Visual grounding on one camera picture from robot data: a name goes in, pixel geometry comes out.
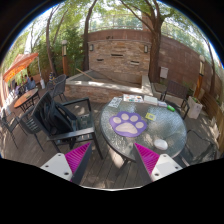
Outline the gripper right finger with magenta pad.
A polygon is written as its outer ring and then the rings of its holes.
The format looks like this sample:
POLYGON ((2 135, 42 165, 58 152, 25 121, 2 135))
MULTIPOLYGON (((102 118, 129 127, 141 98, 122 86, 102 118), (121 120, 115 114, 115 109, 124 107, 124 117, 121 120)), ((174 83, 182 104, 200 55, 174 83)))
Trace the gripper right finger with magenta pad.
POLYGON ((133 153, 144 185, 182 169, 168 154, 159 155, 138 143, 133 145, 133 153))

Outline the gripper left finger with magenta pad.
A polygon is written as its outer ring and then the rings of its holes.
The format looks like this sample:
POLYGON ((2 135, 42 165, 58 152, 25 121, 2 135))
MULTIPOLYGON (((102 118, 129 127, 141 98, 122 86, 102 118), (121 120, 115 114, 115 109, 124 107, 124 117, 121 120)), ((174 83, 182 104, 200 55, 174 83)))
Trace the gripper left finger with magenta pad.
POLYGON ((92 144, 86 143, 67 154, 57 153, 41 169, 79 185, 91 153, 92 144))

